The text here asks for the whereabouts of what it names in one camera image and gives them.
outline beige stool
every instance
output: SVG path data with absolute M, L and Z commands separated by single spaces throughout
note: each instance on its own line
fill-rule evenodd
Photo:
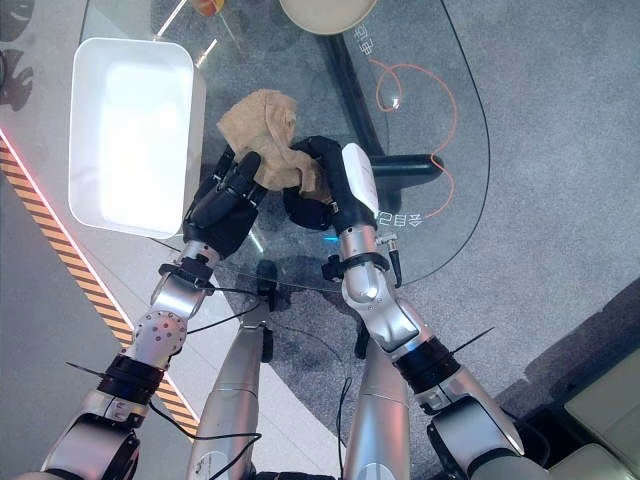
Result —
M 640 349 L 564 408 L 640 477 Z
M 618 459 L 595 443 L 576 450 L 549 473 L 552 480 L 636 480 Z

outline glass tabletop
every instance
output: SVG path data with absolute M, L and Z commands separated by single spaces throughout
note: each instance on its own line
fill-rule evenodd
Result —
M 297 101 L 297 139 L 359 143 L 376 176 L 378 232 L 398 237 L 405 284 L 441 268 L 473 233 L 487 190 L 488 138 L 439 2 L 379 0 L 354 28 L 318 36 L 273 0 L 227 0 L 212 17 L 188 1 L 91 0 L 83 39 L 96 36 L 175 42 L 191 54 L 207 86 L 202 176 L 226 146 L 216 122 L 260 88 Z M 249 238 L 224 267 L 255 275 L 268 259 L 282 283 L 338 290 L 321 274 L 338 253 L 335 233 L 290 222 L 278 192 L 259 210 Z M 183 246 L 180 236 L 164 242 Z

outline orange cable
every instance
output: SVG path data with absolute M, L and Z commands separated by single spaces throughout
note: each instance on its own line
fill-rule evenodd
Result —
M 458 105 L 456 104 L 456 100 L 455 97 L 453 96 L 453 93 L 451 92 L 451 89 L 449 88 L 449 86 L 447 85 L 447 83 L 442 80 L 440 77 L 438 77 L 435 73 L 433 73 L 431 70 L 427 70 L 426 68 L 423 68 L 419 65 L 414 65 L 412 63 L 396 63 L 395 65 L 386 65 L 385 63 L 381 62 L 380 60 L 376 60 L 375 58 L 370 58 L 369 59 L 370 63 L 373 63 L 375 65 L 378 65 L 379 67 L 381 67 L 384 71 L 383 73 L 380 75 L 380 77 L 378 78 L 378 82 L 376 84 L 376 103 L 378 105 L 378 109 L 382 112 L 385 113 L 391 113 L 395 110 L 397 110 L 400 107 L 400 104 L 402 103 L 402 99 L 404 97 L 404 90 L 402 88 L 402 82 L 400 81 L 400 78 L 398 77 L 398 75 L 396 74 L 395 70 L 397 69 L 409 69 L 409 70 L 417 70 L 421 73 L 424 73 L 425 75 L 427 75 L 430 78 L 433 78 L 435 81 L 437 81 L 440 86 L 442 87 L 442 89 L 447 93 L 447 96 L 449 97 L 449 101 L 451 102 L 451 107 L 452 107 L 452 111 L 453 111 L 453 119 L 451 121 L 451 127 L 449 127 L 449 133 L 447 135 L 447 138 L 445 138 L 445 140 L 433 151 L 431 152 L 431 154 L 429 155 L 429 160 L 431 161 L 431 163 L 433 163 L 433 165 L 438 168 L 439 170 L 441 170 L 446 176 L 447 179 L 449 180 L 449 195 L 447 196 L 447 201 L 440 206 L 439 208 L 437 208 L 436 210 L 433 210 L 431 212 L 428 212 L 424 215 L 424 218 L 430 218 L 430 217 L 434 217 L 436 215 L 438 215 L 439 213 L 441 213 L 445 208 L 447 208 L 449 206 L 449 204 L 451 203 L 451 200 L 453 199 L 453 195 L 455 193 L 455 189 L 456 189 L 456 182 L 455 182 L 455 178 L 453 176 L 453 174 L 447 170 L 444 166 L 438 164 L 435 161 L 435 156 L 437 153 L 443 151 L 453 140 L 453 137 L 455 135 L 456 129 L 458 127 Z M 386 107 L 384 105 L 384 103 L 381 101 L 380 98 L 380 88 L 382 87 L 382 83 L 384 82 L 384 78 L 385 76 L 389 74 L 393 77 L 396 86 L 398 88 L 398 100 L 397 103 L 392 105 L 391 107 Z

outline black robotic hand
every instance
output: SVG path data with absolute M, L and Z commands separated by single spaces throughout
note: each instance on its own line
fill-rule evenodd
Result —
M 249 152 L 238 163 L 234 156 L 227 147 L 214 174 L 198 188 L 182 223 L 185 243 L 204 242 L 220 258 L 240 248 L 258 216 L 256 207 L 266 194 L 266 189 L 253 181 L 260 155 Z
M 342 157 L 342 148 L 325 137 L 309 137 L 291 148 L 301 150 L 314 158 L 324 169 L 333 202 L 329 205 L 302 198 L 298 187 L 283 191 L 284 208 L 294 223 L 314 230 L 330 226 L 337 234 L 353 225 L 376 226 L 375 213 L 353 194 Z

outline wire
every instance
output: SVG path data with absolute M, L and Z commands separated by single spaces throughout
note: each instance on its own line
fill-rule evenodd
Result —
M 529 430 L 540 440 L 540 443 L 542 443 L 542 447 L 544 448 L 544 453 L 542 454 L 542 458 L 540 459 L 540 461 L 538 461 L 538 464 L 541 467 L 544 467 L 549 461 L 549 457 L 551 456 L 551 445 L 549 444 L 549 440 L 547 440 L 547 437 L 545 437 L 540 430 L 532 426 L 530 423 L 525 422 L 524 420 L 518 418 L 508 410 L 502 408 L 502 411 L 506 413 L 509 417 L 511 417 L 516 422 L 516 425 L 520 425 L 526 430 Z
M 238 317 L 241 317 L 242 315 L 246 315 L 247 313 L 253 312 L 256 308 L 258 308 L 260 306 L 260 303 L 261 303 L 260 301 L 257 301 L 256 304 L 253 307 L 248 308 L 244 312 L 236 313 L 235 315 L 231 315 L 230 317 L 224 318 L 224 319 L 222 319 L 222 320 L 220 320 L 218 322 L 214 322 L 214 323 L 211 323 L 209 325 L 205 325 L 204 327 L 199 327 L 199 328 L 196 328 L 194 330 L 189 330 L 187 332 L 187 335 L 191 335 L 193 333 L 202 332 L 203 330 L 208 330 L 209 328 L 216 327 L 216 326 L 221 325 L 221 324 L 223 324 L 225 322 L 228 322 L 229 320 L 233 320 L 234 318 L 238 318 Z
M 151 238 L 151 237 L 147 237 L 149 240 L 151 240 L 152 242 L 157 243 L 158 245 L 162 245 L 164 247 L 170 248 L 171 250 L 173 250 L 174 252 L 178 252 L 178 253 L 182 253 L 182 250 L 180 250 L 179 248 L 176 247 L 172 247 L 171 245 L 169 245 L 168 243 L 164 243 L 161 242 L 160 240 L 157 240 L 155 238 Z
M 338 433 L 338 461 L 340 462 L 340 478 L 344 478 L 344 467 L 342 465 L 342 440 L 340 438 L 340 431 L 342 428 L 342 405 L 344 404 L 345 398 L 347 398 L 347 392 L 349 392 L 349 388 L 351 388 L 351 383 L 353 379 L 351 377 L 347 377 L 344 379 L 344 383 L 342 384 L 342 392 L 340 393 L 340 402 L 338 403 L 338 415 L 336 415 L 336 431 Z
M 192 433 L 187 432 L 184 428 L 182 428 L 180 426 L 180 424 L 178 424 L 178 422 L 176 422 L 173 418 L 171 418 L 169 415 L 166 415 L 164 412 L 161 412 L 154 404 L 151 400 L 149 400 L 149 407 L 151 408 L 151 410 L 153 410 L 154 412 L 156 412 L 158 415 L 160 415 L 162 418 L 164 418 L 167 422 L 171 423 L 174 427 L 176 427 L 178 430 L 180 430 L 180 432 L 182 432 L 184 435 L 186 435 L 189 438 L 192 438 L 194 440 L 221 440 L 224 438 L 237 438 L 237 437 L 253 437 L 251 440 L 249 440 L 247 442 L 247 444 L 242 448 L 242 450 L 240 450 L 240 453 L 238 453 L 238 455 L 236 455 L 233 460 L 231 460 L 229 463 L 227 463 L 224 468 L 222 468 L 221 470 L 218 470 L 215 475 L 213 475 L 212 477 L 209 478 L 209 480 L 215 480 L 216 478 L 218 478 L 220 475 L 222 475 L 224 472 L 226 472 L 227 470 L 229 470 L 231 467 L 233 467 L 238 460 L 240 460 L 242 458 L 242 456 L 245 454 L 245 452 L 247 450 L 249 450 L 249 448 L 256 443 L 258 440 L 260 440 L 262 438 L 262 434 L 261 433 L 257 433 L 257 432 L 250 432 L 250 433 L 229 433 L 226 435 L 214 435 L 211 437 L 199 437 L 197 435 L 193 435 Z
M 496 327 L 491 327 L 486 329 L 484 332 L 476 335 L 475 337 L 473 337 L 471 340 L 469 340 L 468 342 L 464 342 L 462 345 L 460 345 L 458 348 L 456 348 L 453 352 L 451 352 L 451 355 L 454 355 L 456 353 L 458 353 L 460 350 L 462 350 L 465 347 L 468 347 L 469 345 L 471 345 L 473 342 L 475 342 L 476 340 L 480 340 L 482 337 L 484 337 L 487 333 L 489 333 L 491 330 L 493 330 Z
M 437 76 L 435 73 L 433 73 L 431 70 L 427 70 L 426 68 L 423 68 L 419 65 L 415 65 L 412 63 L 396 63 L 395 65 L 386 65 L 385 63 L 381 62 L 380 60 L 377 60 L 375 58 L 370 58 L 369 62 L 372 64 L 375 64 L 379 67 L 381 67 L 383 69 L 382 74 L 380 75 L 380 77 L 378 78 L 378 82 L 376 84 L 376 104 L 378 105 L 378 109 L 382 112 L 385 113 L 391 113 L 396 111 L 399 107 L 400 104 L 402 103 L 402 100 L 404 98 L 404 89 L 402 88 L 402 82 L 400 81 L 400 78 L 398 77 L 398 75 L 396 74 L 396 70 L 397 69 L 409 69 L 409 70 L 417 70 L 425 75 L 427 75 L 428 77 L 434 79 L 436 82 L 438 82 L 440 84 L 440 86 L 442 87 L 442 89 L 446 92 L 447 96 L 449 97 L 449 102 L 451 103 L 451 108 L 452 108 L 452 112 L 453 112 L 453 118 L 451 120 L 451 126 L 449 127 L 449 133 L 447 134 L 447 137 L 445 138 L 445 140 L 436 147 L 435 150 L 433 150 L 433 152 L 431 152 L 431 154 L 429 155 L 429 160 L 431 161 L 431 163 L 437 168 L 439 169 L 441 172 L 443 172 L 447 179 L 449 180 L 449 194 L 447 195 L 447 200 L 437 209 L 431 211 L 431 212 L 427 212 L 424 215 L 424 218 L 431 218 L 434 217 L 436 215 L 438 215 L 439 213 L 441 213 L 445 208 L 447 208 L 449 206 L 449 204 L 451 203 L 451 200 L 453 199 L 453 195 L 455 193 L 456 190 L 456 181 L 455 178 L 453 176 L 453 174 L 446 169 L 445 167 L 443 167 L 442 165 L 440 165 L 438 162 L 436 162 L 435 158 L 436 158 L 436 154 L 438 154 L 439 152 L 441 152 L 442 150 L 444 150 L 453 140 L 453 137 L 455 135 L 457 126 L 458 126 L 458 105 L 456 103 L 455 97 L 453 95 L 453 93 L 451 92 L 451 89 L 449 88 L 449 86 L 447 85 L 447 83 L 442 80 L 439 76 Z M 398 96 L 394 99 L 393 105 L 390 107 L 387 107 L 383 104 L 383 102 L 380 99 L 380 88 L 382 87 L 382 84 L 384 82 L 384 78 L 387 75 L 391 75 L 393 80 L 396 83 L 396 87 L 398 89 Z
M 340 354 L 338 353 L 338 351 L 335 348 L 333 348 L 331 345 L 329 345 L 323 339 L 321 339 L 320 337 L 317 337 L 313 333 L 307 332 L 305 330 L 300 330 L 300 329 L 297 329 L 297 328 L 294 328 L 294 327 L 288 327 L 286 325 L 282 325 L 281 323 L 276 322 L 273 319 L 269 319 L 269 323 L 271 323 L 273 325 L 276 325 L 279 328 L 283 328 L 285 330 L 289 330 L 291 332 L 295 332 L 295 333 L 300 333 L 302 335 L 306 335 L 307 337 L 313 338 L 317 342 L 319 342 L 322 345 L 324 345 L 326 347 L 326 349 L 329 350 L 334 357 L 336 357 L 336 359 L 338 360 L 338 363 L 340 363 L 340 366 L 342 367 L 342 373 L 343 373 L 344 377 L 345 378 L 347 377 L 347 367 L 344 364 L 344 361 L 342 360 L 342 357 L 340 356 Z
M 75 363 L 71 363 L 71 362 L 64 362 L 64 363 L 66 363 L 70 367 L 77 368 L 78 370 L 81 370 L 86 373 L 90 373 L 91 375 L 104 378 L 104 373 L 96 372 L 95 370 L 91 370 L 90 368 L 87 368 L 87 367 L 81 367 L 80 365 L 76 365 Z

